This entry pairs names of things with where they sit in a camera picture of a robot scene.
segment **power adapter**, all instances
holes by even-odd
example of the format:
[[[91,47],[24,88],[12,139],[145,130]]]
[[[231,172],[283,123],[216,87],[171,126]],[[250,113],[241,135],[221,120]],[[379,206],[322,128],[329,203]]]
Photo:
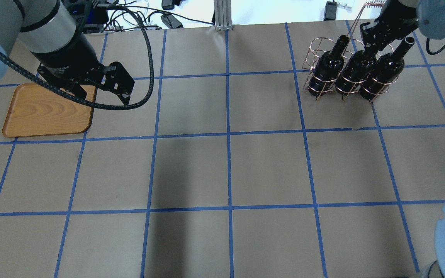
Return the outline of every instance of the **power adapter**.
[[[338,4],[336,2],[327,1],[324,10],[324,21],[336,20],[336,11]]]
[[[163,10],[172,10],[176,6],[179,6],[182,0],[162,0],[162,9]]]
[[[162,22],[170,29],[183,28],[183,24],[175,18],[172,14],[161,15]]]

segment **bottle neck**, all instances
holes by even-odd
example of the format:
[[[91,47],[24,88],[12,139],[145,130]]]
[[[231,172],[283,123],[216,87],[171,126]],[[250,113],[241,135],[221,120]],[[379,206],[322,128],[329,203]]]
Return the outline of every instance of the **bottle neck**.
[[[413,45],[415,45],[415,39],[413,37],[405,37],[392,54],[392,59],[401,61]]]
[[[371,58],[374,58],[377,52],[378,48],[376,46],[366,47],[363,53],[363,57],[365,60],[370,60]]]
[[[350,38],[345,35],[341,35],[339,39],[337,40],[336,44],[332,48],[330,52],[330,56],[332,58],[340,58],[343,56],[343,53],[346,49],[346,46],[350,43]]]

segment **metal frame post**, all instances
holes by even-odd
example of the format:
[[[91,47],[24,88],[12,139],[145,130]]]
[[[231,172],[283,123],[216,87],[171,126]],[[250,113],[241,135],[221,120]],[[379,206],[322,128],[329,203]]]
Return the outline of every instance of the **metal frame post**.
[[[214,0],[215,28],[218,31],[233,30],[231,20],[231,0]]]

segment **wire bottle holder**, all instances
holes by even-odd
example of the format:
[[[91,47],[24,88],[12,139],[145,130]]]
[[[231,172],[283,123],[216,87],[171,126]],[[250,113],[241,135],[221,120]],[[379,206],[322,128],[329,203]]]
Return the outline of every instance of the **wire bottle holder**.
[[[362,9],[360,10],[360,13],[358,13],[357,18],[355,19],[355,21],[353,22],[353,26],[350,29],[350,31],[348,32],[348,37],[350,38],[350,42],[357,42],[358,44],[361,44],[364,47],[363,42],[359,41],[358,39],[353,39],[353,32],[355,31],[357,25],[358,25],[358,21],[360,19],[360,16],[362,15],[363,10],[366,7],[382,7],[385,4],[385,0],[372,0],[370,2],[366,2]],[[362,85],[363,82],[365,82],[365,80],[367,80],[370,76],[367,76],[365,79],[360,80],[360,81],[351,81],[349,79],[347,79],[346,77],[344,77],[343,74],[341,74],[343,72],[343,70],[341,70],[341,72],[333,79],[330,80],[322,80],[319,77],[315,76],[314,74],[314,69],[316,68],[316,65],[318,63],[319,58],[322,56],[322,54],[324,54],[326,51],[321,49],[321,45],[323,45],[323,42],[325,41],[325,43],[329,44],[329,42],[332,43],[332,45],[330,47],[325,47],[325,49],[332,49],[332,46],[334,46],[335,42],[334,40],[328,38],[328,37],[317,37],[315,39],[313,39],[310,43],[309,49],[307,51],[307,56],[305,57],[305,61],[303,62],[302,65],[302,69],[307,69],[309,70],[309,75],[307,76],[307,80],[305,81],[305,84],[303,86],[303,89],[306,90],[309,84],[309,81],[311,80],[311,78],[315,78],[318,81],[322,81],[323,82],[323,87],[321,90],[315,90],[314,88],[310,88],[311,90],[315,91],[316,93],[318,93],[316,100],[319,100],[320,97],[324,94],[324,93],[328,93],[328,92],[339,92],[342,94],[342,99],[343,102],[346,101],[346,99],[349,97],[349,95],[351,95],[352,93],[357,93],[360,90],[360,86]],[[389,47],[391,48],[392,52],[394,52],[394,48],[389,44]],[[345,60],[345,62],[347,62],[350,57],[353,55],[354,53],[351,51],[348,51],[347,49],[343,52],[343,58]],[[337,89],[334,86],[334,83],[337,81],[338,78],[342,78],[344,81],[346,81],[346,83],[349,83],[352,86],[352,89],[349,92],[345,92],[344,90],[341,89]],[[394,81],[390,82],[390,83],[382,83],[378,80],[376,80],[375,78],[372,78],[374,82],[382,85],[381,90],[378,93],[371,93],[368,90],[365,90],[367,93],[375,95],[370,102],[373,102],[373,100],[375,100],[379,95],[386,93],[389,90],[389,87],[392,83],[397,81],[397,77]]]

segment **blue tape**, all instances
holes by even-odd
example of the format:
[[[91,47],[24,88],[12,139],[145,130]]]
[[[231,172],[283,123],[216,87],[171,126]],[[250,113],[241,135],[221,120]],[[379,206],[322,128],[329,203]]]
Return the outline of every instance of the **blue tape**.
[[[224,32],[226,47],[226,136],[228,149],[228,235],[229,235],[229,276],[234,278],[233,256],[233,189],[231,184],[231,127],[229,117],[229,34]]]
[[[70,221],[70,211],[73,205],[73,198],[75,197],[75,190],[76,190],[76,182],[78,181],[78,174],[80,172],[80,165],[82,164],[82,156],[83,156],[83,150],[85,150],[85,139],[87,138],[87,131],[85,131],[83,133],[83,138],[82,138],[82,147],[80,148],[80,153],[78,156],[78,160],[76,162],[76,168],[75,168],[75,176],[73,178],[73,185],[71,188],[71,193],[70,193],[70,200],[68,202],[68,211],[66,213],[66,220],[65,220],[65,225],[63,228],[63,234],[61,235],[61,243],[59,245],[59,251],[58,251],[58,259],[56,260],[56,267],[54,268],[54,278],[58,277],[58,272],[59,272],[59,266],[61,264],[61,256],[63,255],[63,248],[65,245],[65,240],[66,240],[66,233],[68,231],[68,223]]]
[[[138,139],[154,139],[154,136],[96,137],[96,138],[87,138],[85,141],[114,141],[114,140],[138,140]]]
[[[145,213],[145,229],[143,232],[143,247],[142,247],[142,261],[141,261],[141,272],[140,277],[145,277],[145,258],[147,256],[147,239],[149,235],[149,224],[150,224],[150,212],[152,205],[152,187],[154,184],[154,166],[156,160],[157,151],[157,134],[159,133],[159,113],[161,110],[161,91],[162,91],[162,76],[164,72],[164,56],[166,53],[166,30],[164,30],[163,42],[162,42],[162,54],[161,54],[161,68],[160,68],[160,79],[159,79],[159,90],[157,95],[157,110],[156,110],[156,124],[154,130],[154,144],[152,146],[152,161],[150,164],[150,178],[149,178],[149,193],[147,197],[147,211]]]
[[[18,84],[0,84],[0,87],[16,87],[18,85],[21,85],[21,83],[18,83]]]
[[[323,245],[323,239],[322,239],[322,231],[320,228],[320,217],[318,214],[318,207],[317,207],[317,198],[315,193],[315,185],[314,185],[314,177],[312,173],[312,166],[310,162],[310,152],[309,152],[309,144],[307,140],[307,132],[305,127],[305,122],[303,118],[303,111],[302,111],[302,101],[300,98],[300,88],[298,86],[298,76],[296,73],[296,66],[295,66],[295,55],[293,53],[293,45],[291,43],[291,36],[289,34],[289,28],[288,23],[284,23],[284,27],[286,28],[286,37],[288,38],[288,45],[289,45],[289,52],[291,55],[291,63],[293,64],[293,71],[294,71],[294,78],[295,78],[295,90],[296,90],[296,98],[298,100],[298,110],[300,112],[300,121],[302,123],[302,133],[303,133],[303,141],[304,141],[304,147],[305,147],[305,154],[307,156],[307,167],[309,171],[309,180],[310,180],[310,190],[312,195],[312,200],[314,202],[314,215],[316,218],[316,228],[317,228],[317,238],[318,238],[318,246],[320,250],[320,260],[322,262],[322,270],[324,277],[327,278],[327,266],[325,261],[325,253],[324,253],[324,245]]]
[[[213,74],[191,74],[191,75],[172,75],[162,76],[160,79],[173,79],[173,78],[194,78],[194,77],[213,77],[213,76],[225,76],[225,73],[213,73]]]
[[[183,138],[183,137],[211,137],[211,136],[226,136],[225,132],[214,133],[195,133],[195,134],[178,134],[178,135],[159,135],[157,138]]]
[[[281,134],[281,133],[301,133],[303,130],[270,130],[270,131],[239,131],[231,132],[231,135],[247,135],[247,134]]]
[[[107,33],[104,36],[104,42],[102,43],[102,51],[100,53],[99,63],[102,63],[102,60],[104,59],[104,53],[106,52],[106,44],[107,44]]]
[[[277,74],[277,73],[294,73],[296,70],[276,70],[276,71],[254,71],[254,72],[231,72],[229,75],[260,75],[260,74]]]
[[[403,204],[401,202],[401,197],[399,196],[399,191],[397,189],[396,180],[394,178],[394,172],[392,171],[391,160],[389,159],[389,154],[387,153],[386,143],[384,141],[384,136],[382,135],[382,130],[380,128],[379,119],[378,119],[377,113],[375,111],[375,106],[374,106],[373,103],[371,105],[372,105],[372,111],[374,113],[375,124],[377,126],[377,130],[378,130],[380,141],[381,141],[381,145],[382,145],[382,150],[383,150],[384,156],[386,158],[387,168],[388,168],[388,171],[389,171],[389,175],[391,176],[392,188],[394,190],[394,195],[396,196],[396,201],[397,201],[397,204],[398,204],[398,207],[399,207],[399,213],[401,214],[401,220],[403,222],[404,232],[406,234],[406,240],[408,241],[408,247],[409,247],[409,250],[410,250],[410,253],[411,253],[411,258],[413,260],[413,265],[415,267],[415,271],[419,272],[420,268],[418,266],[418,261],[417,261],[417,258],[416,258],[415,249],[413,247],[413,242],[411,241],[411,235],[410,235],[410,232],[409,232],[408,223],[406,222],[406,216],[404,215]]]
[[[408,200],[401,201],[403,205],[444,204],[445,200]],[[275,204],[275,205],[239,205],[231,206],[232,210],[253,209],[289,209],[289,208],[329,208],[329,207],[368,207],[368,206],[397,206],[397,201],[386,202],[353,202],[353,203],[318,203],[314,204]],[[186,212],[186,211],[221,211],[229,206],[214,207],[178,207],[150,209],[150,213]],[[29,211],[29,212],[0,212],[0,216],[35,216],[35,215],[90,215],[90,214],[129,214],[146,213],[147,209],[118,209],[118,210],[79,210],[79,211]]]
[[[423,53],[423,51],[421,49],[420,49],[420,51],[422,52],[422,57],[425,57],[425,53]],[[429,65],[430,67],[445,67],[445,64],[429,64],[429,63],[427,63],[427,65]]]

